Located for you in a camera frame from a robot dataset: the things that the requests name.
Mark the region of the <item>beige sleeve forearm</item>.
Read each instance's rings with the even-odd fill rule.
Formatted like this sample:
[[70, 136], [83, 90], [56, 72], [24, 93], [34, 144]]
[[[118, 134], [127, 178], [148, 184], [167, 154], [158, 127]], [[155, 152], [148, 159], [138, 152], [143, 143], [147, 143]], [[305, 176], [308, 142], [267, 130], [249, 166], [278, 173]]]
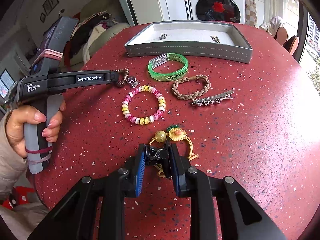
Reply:
[[5, 126], [11, 116], [9, 111], [1, 119], [1, 144], [0, 144], [0, 190], [1, 200], [6, 200], [12, 191], [14, 184], [26, 171], [28, 162], [25, 158], [19, 156], [9, 144]]

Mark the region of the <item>person's left hand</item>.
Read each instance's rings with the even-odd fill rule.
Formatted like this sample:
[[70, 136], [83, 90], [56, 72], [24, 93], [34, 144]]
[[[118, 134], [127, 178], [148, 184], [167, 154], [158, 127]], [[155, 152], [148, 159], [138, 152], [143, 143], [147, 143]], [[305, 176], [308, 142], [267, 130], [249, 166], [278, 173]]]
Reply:
[[[47, 142], [56, 142], [61, 128], [63, 116], [62, 112], [66, 109], [66, 103], [63, 100], [58, 112], [51, 118], [48, 126], [42, 131], [41, 136]], [[21, 106], [12, 111], [5, 126], [7, 139], [12, 149], [22, 158], [27, 157], [25, 151], [24, 124], [37, 125], [46, 124], [47, 118], [33, 106]]]

